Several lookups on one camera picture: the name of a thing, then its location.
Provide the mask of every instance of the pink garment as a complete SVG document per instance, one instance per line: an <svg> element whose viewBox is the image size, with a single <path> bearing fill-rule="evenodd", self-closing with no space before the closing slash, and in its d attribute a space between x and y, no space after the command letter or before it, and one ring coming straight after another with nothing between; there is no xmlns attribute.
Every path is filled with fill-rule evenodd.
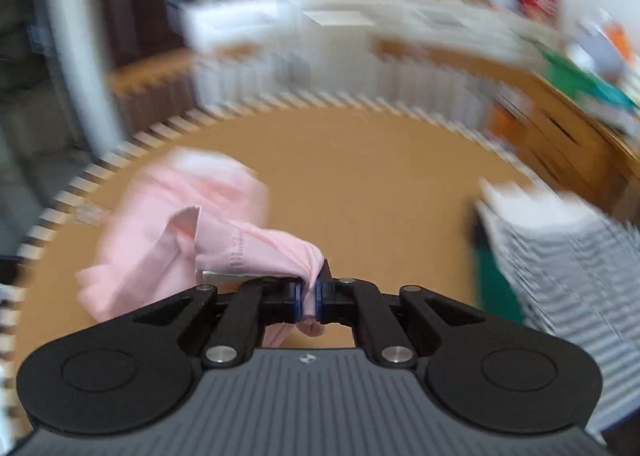
<svg viewBox="0 0 640 456"><path fill-rule="evenodd" d="M297 276L305 281L298 328L321 335L314 286L324 257L311 243L261 229L267 192L251 171L217 153L178 149L142 171L111 217L98 263L77 274L80 302L106 321L192 287L196 273ZM278 346L291 325L271 325Z"/></svg>

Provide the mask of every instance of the red package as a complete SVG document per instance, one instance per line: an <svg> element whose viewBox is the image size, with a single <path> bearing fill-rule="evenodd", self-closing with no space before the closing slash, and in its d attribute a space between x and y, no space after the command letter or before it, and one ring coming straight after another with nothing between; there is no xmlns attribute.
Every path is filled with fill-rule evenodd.
<svg viewBox="0 0 640 456"><path fill-rule="evenodd" d="M554 26L558 17L558 0L522 0L521 10L531 20Z"/></svg>

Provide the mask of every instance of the silver screw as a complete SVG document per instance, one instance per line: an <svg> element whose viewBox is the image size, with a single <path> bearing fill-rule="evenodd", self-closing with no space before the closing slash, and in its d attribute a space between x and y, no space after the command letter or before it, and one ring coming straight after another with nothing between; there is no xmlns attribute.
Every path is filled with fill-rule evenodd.
<svg viewBox="0 0 640 456"><path fill-rule="evenodd" d="M223 364L224 362L231 362L238 356L238 352L231 346L212 346L205 352L205 356L211 362L217 362Z"/></svg>
<svg viewBox="0 0 640 456"><path fill-rule="evenodd" d="M409 362L413 356L414 352L404 346L387 346L382 350L382 358L394 364Z"/></svg>

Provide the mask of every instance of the round table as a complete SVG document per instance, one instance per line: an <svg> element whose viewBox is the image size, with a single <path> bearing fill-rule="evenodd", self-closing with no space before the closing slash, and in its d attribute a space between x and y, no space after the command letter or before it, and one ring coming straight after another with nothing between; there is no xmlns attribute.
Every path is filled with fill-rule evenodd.
<svg viewBox="0 0 640 456"><path fill-rule="evenodd" d="M89 168L89 183L74 182L62 213L47 211L45 218L64 223L47 221L54 233L41 235L41 250L30 249L38 259L19 282L26 293L14 329L15 370L41 344L95 324L76 299L75 273L94 263L106 223L92 223L86 211L116 208L136 173L172 147L221 151L254 169L270 189L268 226L317 245L335 277L366 279L386 293L421 285L472 305L478 181L530 183L527 168L469 133L392 109L262 106L217 119L194 112L172 126L150 131L142 149L125 146L128 154ZM349 345L351 331L340 325L319 338L296 331L285 343Z"/></svg>

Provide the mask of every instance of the white pillar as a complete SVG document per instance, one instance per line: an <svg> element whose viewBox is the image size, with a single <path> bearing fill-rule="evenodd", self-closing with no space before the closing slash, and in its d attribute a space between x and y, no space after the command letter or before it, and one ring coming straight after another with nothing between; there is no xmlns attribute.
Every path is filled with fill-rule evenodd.
<svg viewBox="0 0 640 456"><path fill-rule="evenodd" d="M124 139L107 85L108 59L98 0L47 0L50 23L69 95L95 155Z"/></svg>

